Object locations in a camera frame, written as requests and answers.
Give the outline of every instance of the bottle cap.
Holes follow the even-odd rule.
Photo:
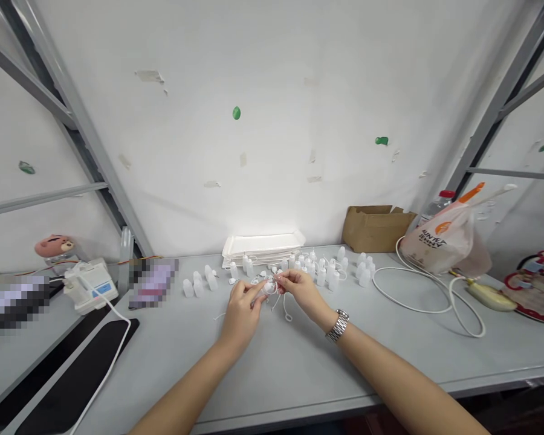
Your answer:
[[[439,193],[439,196],[442,198],[453,198],[455,196],[455,192],[453,190],[442,190]]]

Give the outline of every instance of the black mouse pad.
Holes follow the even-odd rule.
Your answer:
[[[131,319],[121,353],[138,327],[139,321]],[[60,434],[73,427],[109,370],[126,329],[124,320],[103,326],[26,417],[16,435]]]

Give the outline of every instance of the wristwatch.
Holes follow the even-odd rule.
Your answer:
[[[332,329],[325,335],[326,339],[336,343],[345,333],[346,325],[349,323],[349,315],[342,310],[337,310],[338,320]]]

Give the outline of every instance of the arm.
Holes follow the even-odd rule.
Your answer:
[[[281,292],[292,293],[324,333],[332,329],[338,314],[322,299],[310,275],[288,270],[277,279]],[[337,345],[412,435],[489,435],[431,379],[351,322]]]
[[[250,343],[266,295],[251,302],[266,281],[238,282],[230,293],[219,340],[133,427],[129,435],[188,434],[218,384]]]

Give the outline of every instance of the power cord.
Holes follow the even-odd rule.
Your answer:
[[[101,388],[103,388],[103,385],[105,384],[107,378],[109,377],[109,375],[111,374],[111,370],[113,370],[113,367],[115,366],[115,362],[117,360],[117,358],[119,357],[119,353],[121,353],[121,348],[123,347],[123,343],[125,342],[125,338],[127,337],[127,334],[129,333],[129,329],[131,329],[131,320],[129,320],[128,318],[126,318],[124,315],[122,315],[121,313],[119,313],[118,310],[116,310],[116,308],[113,306],[113,304],[111,302],[109,302],[109,300],[103,296],[101,293],[98,292],[98,290],[96,290],[96,288],[94,288],[90,282],[88,282],[87,280],[85,280],[82,276],[78,276],[79,280],[83,283],[83,285],[85,286],[85,288],[88,288],[89,290],[92,290],[94,291],[97,295],[101,296],[101,298],[103,298],[103,300],[106,302],[106,304],[109,306],[109,308],[111,308],[111,310],[119,317],[121,318],[122,320],[124,320],[125,322],[127,322],[127,329],[125,330],[125,334],[123,334],[123,338],[121,339],[121,343],[119,343],[119,347],[117,349],[117,352],[115,353],[115,357],[113,358],[113,361],[111,362],[111,365],[109,366],[109,370],[107,370],[107,373],[105,375],[105,377],[103,378],[103,380],[101,381],[101,383],[99,384],[99,386],[97,387],[97,390],[95,391],[95,393],[92,395],[91,397],[91,400],[89,400],[89,402],[87,403],[85,409],[83,410],[83,412],[81,413],[79,419],[77,420],[77,422],[74,424],[73,426],[73,430],[71,430],[71,433],[70,435],[74,435],[74,433],[77,431],[77,428],[79,427],[81,421],[83,420],[83,418],[85,417],[87,411],[89,410],[89,408],[91,407],[92,403],[95,401],[95,398],[97,397],[97,395],[99,394],[99,391],[101,390]]]
[[[395,302],[396,304],[398,305],[401,305],[402,307],[404,308],[407,308],[407,309],[410,309],[411,311],[417,311],[417,312],[420,312],[420,313],[425,313],[425,314],[442,314],[442,313],[445,313],[445,312],[448,312],[450,310],[453,310],[453,312],[455,313],[455,317],[458,318],[458,322],[459,324],[465,329],[465,331],[471,336],[471,337],[475,337],[475,338],[482,338],[484,335],[485,335],[485,324],[484,324],[484,321],[482,320],[482,318],[479,316],[478,312],[469,304],[469,302],[467,300],[465,300],[464,298],[462,298],[459,294],[455,293],[453,291],[453,285],[457,282],[457,281],[461,281],[461,280],[465,280],[465,278],[463,277],[457,277],[457,278],[454,278],[451,280],[451,282],[449,283],[449,285],[446,285],[443,281],[441,281],[439,278],[437,278],[437,276],[427,272],[425,269],[422,269],[418,266],[417,269],[412,267],[410,264],[408,264],[404,259],[403,257],[401,257],[401,254],[399,253],[399,243],[401,242],[401,240],[404,238],[401,237],[399,240],[397,240],[397,243],[395,244],[395,252],[397,253],[397,257],[401,260],[401,263],[403,263],[405,266],[407,266],[406,268],[401,268],[401,267],[384,267],[384,268],[380,268],[380,269],[377,269],[375,271],[375,273],[373,274],[372,276],[372,281],[373,281],[373,284],[375,285],[375,287],[377,288],[377,290],[379,290],[383,296],[385,296],[387,299]],[[424,277],[427,277],[431,280],[433,280],[442,290],[445,289],[447,290],[447,298],[449,299],[449,306],[447,308],[444,308],[443,310],[438,310],[438,311],[428,311],[428,310],[422,310],[422,309],[418,309],[418,308],[413,308],[413,307],[410,307],[409,305],[405,305],[404,303],[398,301],[397,299],[393,298],[391,295],[385,293],[385,291],[379,287],[379,285],[377,284],[377,282],[375,281],[375,276],[377,275],[378,272],[382,271],[382,270],[387,270],[387,269],[392,269],[392,270],[400,270],[400,271],[405,271],[405,272],[411,272],[411,273],[414,273],[414,274],[418,274],[418,275],[421,275],[421,276],[424,276]],[[468,308],[475,314],[475,316],[478,318],[478,322],[481,326],[481,332],[476,334],[476,333],[473,333],[471,332],[469,329],[466,328],[466,326],[464,325],[463,321],[461,320],[461,317],[459,316],[459,312],[458,312],[458,309],[457,307],[455,306],[455,296],[457,296],[459,299],[461,299],[461,301],[463,303],[465,303]]]

